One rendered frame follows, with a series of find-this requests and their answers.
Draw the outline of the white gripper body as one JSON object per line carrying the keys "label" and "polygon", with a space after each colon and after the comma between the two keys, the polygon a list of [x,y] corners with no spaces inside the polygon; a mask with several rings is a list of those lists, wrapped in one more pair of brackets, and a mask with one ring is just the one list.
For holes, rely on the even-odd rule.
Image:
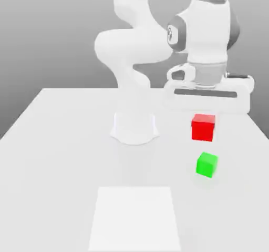
{"label": "white gripper body", "polygon": [[250,111],[250,94],[255,81],[246,78],[225,78],[215,89],[196,89],[182,80],[169,80],[164,86],[164,101],[172,109],[197,112],[247,114]]}

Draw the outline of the small red cube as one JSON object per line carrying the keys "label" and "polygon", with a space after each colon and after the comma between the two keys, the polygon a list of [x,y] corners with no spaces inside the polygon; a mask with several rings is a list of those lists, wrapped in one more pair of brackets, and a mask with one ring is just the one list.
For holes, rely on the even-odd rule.
{"label": "small red cube", "polygon": [[195,114],[192,122],[192,139],[211,142],[215,128],[215,116],[207,114]]}

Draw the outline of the small green cube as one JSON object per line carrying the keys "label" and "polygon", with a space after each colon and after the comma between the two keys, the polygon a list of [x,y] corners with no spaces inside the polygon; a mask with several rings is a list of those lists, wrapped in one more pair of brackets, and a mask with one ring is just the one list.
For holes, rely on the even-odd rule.
{"label": "small green cube", "polygon": [[196,173],[208,178],[212,178],[215,173],[217,164],[217,156],[202,152],[196,163]]}

